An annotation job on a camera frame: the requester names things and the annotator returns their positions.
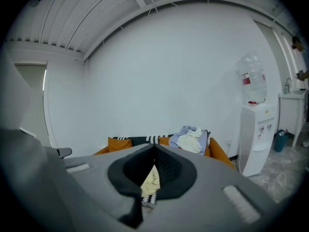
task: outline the electrical outlet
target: electrical outlet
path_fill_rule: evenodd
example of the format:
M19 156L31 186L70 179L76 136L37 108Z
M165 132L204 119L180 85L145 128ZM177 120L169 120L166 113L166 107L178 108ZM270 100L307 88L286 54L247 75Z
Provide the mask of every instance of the electrical outlet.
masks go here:
M232 144L232 139L227 139L226 140L226 145L227 146L231 146L231 144Z

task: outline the sink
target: sink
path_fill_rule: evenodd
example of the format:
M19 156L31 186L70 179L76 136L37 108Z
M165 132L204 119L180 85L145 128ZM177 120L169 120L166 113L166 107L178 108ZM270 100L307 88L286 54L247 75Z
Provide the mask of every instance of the sink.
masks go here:
M288 94L279 94L279 97L285 99L304 99L305 94L306 90L291 90Z

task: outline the water bottle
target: water bottle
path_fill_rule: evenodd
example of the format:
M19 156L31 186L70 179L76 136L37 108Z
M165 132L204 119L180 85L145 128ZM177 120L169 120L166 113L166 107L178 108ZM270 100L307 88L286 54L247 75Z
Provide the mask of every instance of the water bottle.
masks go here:
M267 85L261 62L256 52L248 52L235 65L241 77L246 101L260 104L265 101Z

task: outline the yellow cloth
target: yellow cloth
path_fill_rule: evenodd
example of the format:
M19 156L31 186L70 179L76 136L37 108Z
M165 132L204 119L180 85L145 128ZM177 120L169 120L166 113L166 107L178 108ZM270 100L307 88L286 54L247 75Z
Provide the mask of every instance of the yellow cloth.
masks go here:
M148 195L154 194L157 190L160 189L160 179L159 172L155 165L149 172L144 183L141 185L141 196L146 197Z

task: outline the ceiling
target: ceiling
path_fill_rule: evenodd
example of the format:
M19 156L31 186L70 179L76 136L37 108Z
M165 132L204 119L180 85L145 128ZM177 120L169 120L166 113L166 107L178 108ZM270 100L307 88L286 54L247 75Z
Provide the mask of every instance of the ceiling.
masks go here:
M86 59L127 21L154 7L179 1L184 0L42 0L37 7L24 6L5 40L56 45L81 52ZM291 33L299 31L280 0L223 1L257 10Z

